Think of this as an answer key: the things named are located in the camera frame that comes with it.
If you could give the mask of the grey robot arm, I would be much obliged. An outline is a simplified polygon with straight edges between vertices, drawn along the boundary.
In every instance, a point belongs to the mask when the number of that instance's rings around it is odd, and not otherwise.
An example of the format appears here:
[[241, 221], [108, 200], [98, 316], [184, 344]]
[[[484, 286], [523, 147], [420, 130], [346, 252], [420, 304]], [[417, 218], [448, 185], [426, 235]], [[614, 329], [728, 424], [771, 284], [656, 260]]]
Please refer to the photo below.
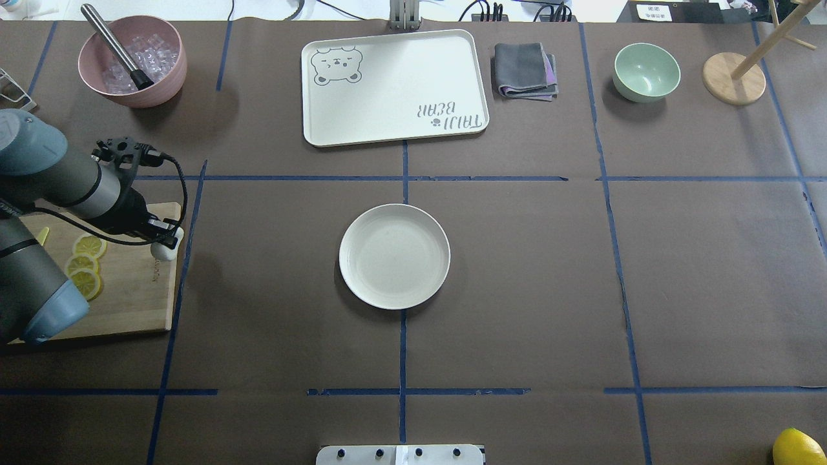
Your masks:
[[162, 261], [183, 238], [176, 220], [158, 218], [133, 188], [140, 167], [174, 157], [129, 136], [99, 140], [91, 153], [21, 109], [1, 112], [1, 338], [36, 345], [85, 317], [89, 303], [23, 223], [52, 216], [105, 241], [151, 246]]

